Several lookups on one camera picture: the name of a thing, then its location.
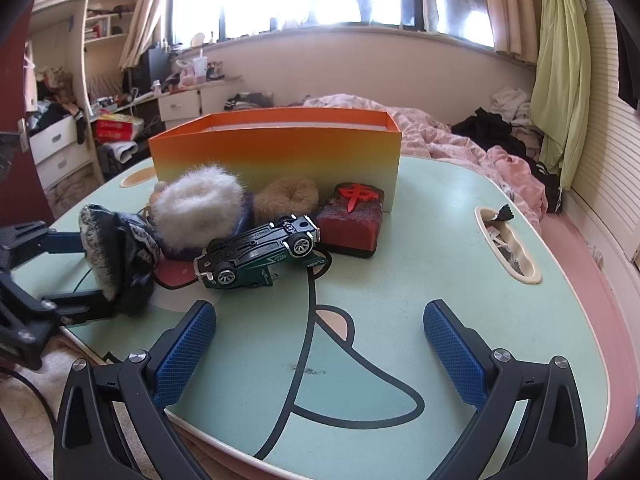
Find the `tabletop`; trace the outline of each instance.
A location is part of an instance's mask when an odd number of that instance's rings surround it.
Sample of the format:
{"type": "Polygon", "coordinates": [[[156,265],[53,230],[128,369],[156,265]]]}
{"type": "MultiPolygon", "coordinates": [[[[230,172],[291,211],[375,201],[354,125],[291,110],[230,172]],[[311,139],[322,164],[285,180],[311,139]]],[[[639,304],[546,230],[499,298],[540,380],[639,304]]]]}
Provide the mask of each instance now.
{"type": "MultiPolygon", "coordinates": [[[[139,163],[127,176],[152,165],[139,163]]],[[[84,203],[136,212],[156,180],[112,180],[59,219],[78,230],[84,203]]],[[[43,254],[14,272],[40,296],[95,288],[81,254],[43,254]]],[[[589,451],[606,420],[607,375],[575,294],[539,235],[502,191],[458,166],[401,157],[396,202],[369,260],[334,254],[321,272],[281,265],[273,287],[224,293],[193,282],[190,263],[165,261],[144,314],[70,331],[102,358],[148,349],[195,300],[218,327],[180,401],[168,409],[221,449],[284,478],[421,479],[473,415],[424,336],[422,313],[443,299],[491,348],[547,363],[567,357],[584,412],[589,451]],[[542,272],[509,275],[482,236],[475,208],[511,205],[510,222],[542,272]]],[[[518,402],[485,471],[498,471],[524,411],[518,402]]]]}

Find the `pink bedding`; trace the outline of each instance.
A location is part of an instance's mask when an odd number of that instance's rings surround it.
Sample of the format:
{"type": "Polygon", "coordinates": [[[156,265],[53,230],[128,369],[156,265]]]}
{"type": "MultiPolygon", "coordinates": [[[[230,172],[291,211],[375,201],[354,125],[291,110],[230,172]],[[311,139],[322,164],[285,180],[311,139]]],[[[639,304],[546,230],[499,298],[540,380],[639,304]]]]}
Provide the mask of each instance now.
{"type": "Polygon", "coordinates": [[[487,153],[467,137],[451,133],[448,126],[416,108],[393,108],[362,97],[336,94],[309,99],[305,106],[361,108],[388,112],[402,131],[402,154],[432,158],[457,164],[494,181],[513,200],[533,228],[540,232],[546,214],[544,186],[536,180],[527,163],[508,155],[500,147],[487,153]]]}

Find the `green toy car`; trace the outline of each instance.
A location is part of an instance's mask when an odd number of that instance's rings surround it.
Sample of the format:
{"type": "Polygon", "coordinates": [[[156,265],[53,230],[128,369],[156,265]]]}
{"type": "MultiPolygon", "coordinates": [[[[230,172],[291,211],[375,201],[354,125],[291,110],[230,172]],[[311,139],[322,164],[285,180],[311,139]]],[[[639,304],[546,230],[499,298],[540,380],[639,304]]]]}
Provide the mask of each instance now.
{"type": "Polygon", "coordinates": [[[270,265],[292,259],[306,267],[327,259],[313,252],[320,229],[308,216],[294,215],[224,240],[212,240],[193,265],[207,288],[273,285],[270,265]]]}

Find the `silver wheel rim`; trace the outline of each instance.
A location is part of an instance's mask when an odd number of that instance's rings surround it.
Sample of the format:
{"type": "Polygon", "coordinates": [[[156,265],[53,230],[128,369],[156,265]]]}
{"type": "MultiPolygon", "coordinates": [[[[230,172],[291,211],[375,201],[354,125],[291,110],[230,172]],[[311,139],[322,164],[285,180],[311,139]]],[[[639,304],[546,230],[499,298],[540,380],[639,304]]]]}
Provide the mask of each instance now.
{"type": "Polygon", "coordinates": [[[293,252],[296,254],[304,254],[311,247],[311,242],[306,238],[302,238],[302,240],[298,240],[293,244],[293,252]]]}
{"type": "Polygon", "coordinates": [[[232,270],[223,270],[218,275],[218,283],[221,285],[229,285],[236,280],[236,275],[232,270]]]}

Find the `pink floor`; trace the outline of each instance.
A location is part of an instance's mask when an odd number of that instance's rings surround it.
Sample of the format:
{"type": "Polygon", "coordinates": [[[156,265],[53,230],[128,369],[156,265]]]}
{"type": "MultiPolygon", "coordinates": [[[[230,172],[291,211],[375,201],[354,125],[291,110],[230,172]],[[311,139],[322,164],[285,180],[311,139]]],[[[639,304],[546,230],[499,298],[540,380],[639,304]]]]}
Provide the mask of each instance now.
{"type": "Polygon", "coordinates": [[[638,386],[636,362],[616,298],[578,229],[564,214],[548,215],[540,224],[544,241],[573,285],[591,322],[609,377],[605,429],[589,462],[589,478],[593,479],[633,427],[638,386]]]}

